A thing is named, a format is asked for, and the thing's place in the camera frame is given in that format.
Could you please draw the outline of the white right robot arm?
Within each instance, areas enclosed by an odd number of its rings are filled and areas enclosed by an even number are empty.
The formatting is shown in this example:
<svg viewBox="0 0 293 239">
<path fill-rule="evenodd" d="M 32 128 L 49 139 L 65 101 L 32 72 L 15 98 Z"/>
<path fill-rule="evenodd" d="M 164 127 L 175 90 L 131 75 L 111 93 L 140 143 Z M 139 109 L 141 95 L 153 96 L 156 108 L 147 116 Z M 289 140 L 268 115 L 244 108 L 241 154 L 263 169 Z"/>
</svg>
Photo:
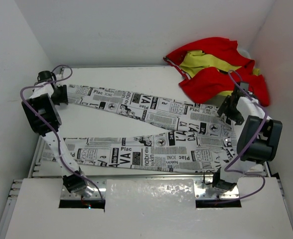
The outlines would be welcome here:
<svg viewBox="0 0 293 239">
<path fill-rule="evenodd" d="M 246 82 L 236 84 L 217 111 L 233 128 L 237 142 L 235 156 L 213 174 L 212 187 L 221 192 L 231 191 L 251 168 L 272 161 L 281 137 L 282 122 L 269 117 L 248 88 Z"/>
</svg>

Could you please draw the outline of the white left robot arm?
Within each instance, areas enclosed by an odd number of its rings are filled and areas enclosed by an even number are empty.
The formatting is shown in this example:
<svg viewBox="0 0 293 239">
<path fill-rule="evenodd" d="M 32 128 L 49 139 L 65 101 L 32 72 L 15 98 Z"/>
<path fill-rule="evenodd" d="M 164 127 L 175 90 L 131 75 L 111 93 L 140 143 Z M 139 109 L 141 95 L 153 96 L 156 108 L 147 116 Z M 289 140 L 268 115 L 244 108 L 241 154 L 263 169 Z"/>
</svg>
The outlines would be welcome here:
<svg viewBox="0 0 293 239">
<path fill-rule="evenodd" d="M 41 71 L 37 82 L 23 88 L 20 97 L 31 129 L 47 143 L 60 166 L 64 187 L 71 194 L 84 196 L 88 183 L 59 131 L 61 118 L 56 106 L 68 104 L 67 86 L 58 86 L 53 72 Z"/>
</svg>

